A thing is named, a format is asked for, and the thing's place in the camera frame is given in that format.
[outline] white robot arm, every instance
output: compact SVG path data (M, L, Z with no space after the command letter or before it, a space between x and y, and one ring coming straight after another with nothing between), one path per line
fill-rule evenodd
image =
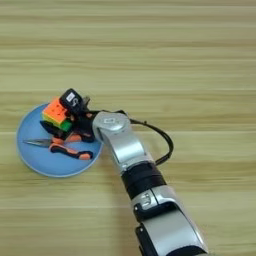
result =
M130 196L139 222L136 235L142 255L207 255L202 235L132 131L130 119L122 113L101 111L92 128L96 139L111 151Z

